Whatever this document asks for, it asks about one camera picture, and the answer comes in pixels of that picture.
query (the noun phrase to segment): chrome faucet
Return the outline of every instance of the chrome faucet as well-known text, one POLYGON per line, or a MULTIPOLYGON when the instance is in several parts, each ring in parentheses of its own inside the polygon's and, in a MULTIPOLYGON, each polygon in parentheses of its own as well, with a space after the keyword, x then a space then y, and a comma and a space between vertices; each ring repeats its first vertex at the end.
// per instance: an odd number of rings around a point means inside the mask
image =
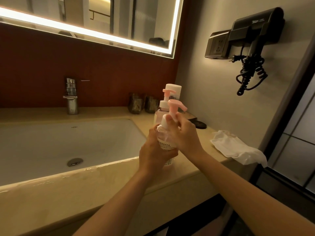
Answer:
POLYGON ((66 95, 63 98, 67 99, 67 110, 69 115, 77 115, 78 111, 78 103, 77 103, 77 88, 76 88, 76 81, 72 78, 65 79, 65 86, 66 86, 66 95))

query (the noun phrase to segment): countertop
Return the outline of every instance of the countertop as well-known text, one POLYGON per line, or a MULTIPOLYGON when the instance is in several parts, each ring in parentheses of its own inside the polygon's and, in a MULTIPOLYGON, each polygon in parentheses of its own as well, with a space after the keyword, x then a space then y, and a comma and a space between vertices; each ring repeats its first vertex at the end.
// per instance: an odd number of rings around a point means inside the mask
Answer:
MULTIPOLYGON (((67 115, 65 108, 0 108, 0 128, 8 124, 38 124, 93 121, 111 118, 131 119, 147 136, 153 114, 130 114, 126 107, 80 108, 79 115, 67 115)), ((230 161, 210 143, 215 130, 197 129, 207 153, 219 162, 230 161)), ((19 235, 94 210, 107 202, 132 177, 138 158, 0 186, 1 235, 19 235)), ((151 183, 146 194, 199 173, 179 152, 170 167, 151 183)))

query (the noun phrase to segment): tissue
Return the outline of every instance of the tissue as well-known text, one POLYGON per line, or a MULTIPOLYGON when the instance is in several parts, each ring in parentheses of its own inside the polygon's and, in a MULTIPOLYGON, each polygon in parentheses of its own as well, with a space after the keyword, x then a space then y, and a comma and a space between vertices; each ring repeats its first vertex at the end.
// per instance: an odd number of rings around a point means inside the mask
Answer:
POLYGON ((229 131, 220 130, 214 133, 210 142, 226 157, 232 157, 243 165, 259 163, 267 167, 266 156, 258 149, 247 146, 237 136, 229 131))

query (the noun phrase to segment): hand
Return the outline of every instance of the hand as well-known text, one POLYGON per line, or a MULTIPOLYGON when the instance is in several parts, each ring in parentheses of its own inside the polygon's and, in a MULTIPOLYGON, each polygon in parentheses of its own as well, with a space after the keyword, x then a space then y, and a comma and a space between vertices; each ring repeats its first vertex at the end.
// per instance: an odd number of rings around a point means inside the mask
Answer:
POLYGON ((179 150, 191 161, 193 156, 202 155, 205 151, 199 141, 195 125, 179 112, 176 113, 176 118, 180 129, 172 116, 167 115, 168 129, 179 150))
POLYGON ((139 171, 154 176, 162 170, 165 163, 178 155, 178 149, 165 151, 160 147, 155 133, 157 125, 149 130, 149 135, 139 153, 139 171))

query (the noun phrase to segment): white sink basin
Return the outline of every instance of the white sink basin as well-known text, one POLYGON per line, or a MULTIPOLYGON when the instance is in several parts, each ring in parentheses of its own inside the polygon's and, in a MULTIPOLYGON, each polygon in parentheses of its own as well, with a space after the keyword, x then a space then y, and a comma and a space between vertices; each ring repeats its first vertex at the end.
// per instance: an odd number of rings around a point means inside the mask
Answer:
POLYGON ((0 186, 136 157, 145 140, 128 119, 0 127, 0 186))

